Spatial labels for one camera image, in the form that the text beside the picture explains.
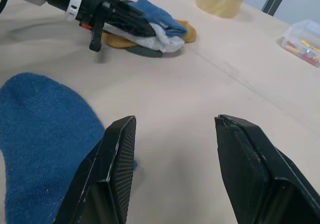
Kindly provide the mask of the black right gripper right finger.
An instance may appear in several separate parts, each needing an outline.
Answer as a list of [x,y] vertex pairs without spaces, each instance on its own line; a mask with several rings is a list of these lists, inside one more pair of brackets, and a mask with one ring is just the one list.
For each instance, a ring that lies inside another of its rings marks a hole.
[[318,224],[320,195],[262,129],[215,117],[221,176],[239,224]]

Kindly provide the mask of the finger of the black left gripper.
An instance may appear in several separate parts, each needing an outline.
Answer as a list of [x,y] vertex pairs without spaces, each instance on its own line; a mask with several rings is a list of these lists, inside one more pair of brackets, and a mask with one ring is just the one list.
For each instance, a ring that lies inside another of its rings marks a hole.
[[132,1],[117,0],[114,6],[114,16],[122,18],[140,18],[145,14],[137,8],[131,6]]
[[156,35],[152,26],[135,13],[115,12],[106,19],[103,27],[104,31],[123,31],[136,37],[154,37]]

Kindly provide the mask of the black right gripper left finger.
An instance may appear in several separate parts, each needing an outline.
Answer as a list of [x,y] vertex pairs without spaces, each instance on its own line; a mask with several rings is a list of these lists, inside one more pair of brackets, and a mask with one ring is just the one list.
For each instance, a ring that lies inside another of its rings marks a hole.
[[114,121],[80,163],[55,224],[124,224],[134,174],[137,120]]

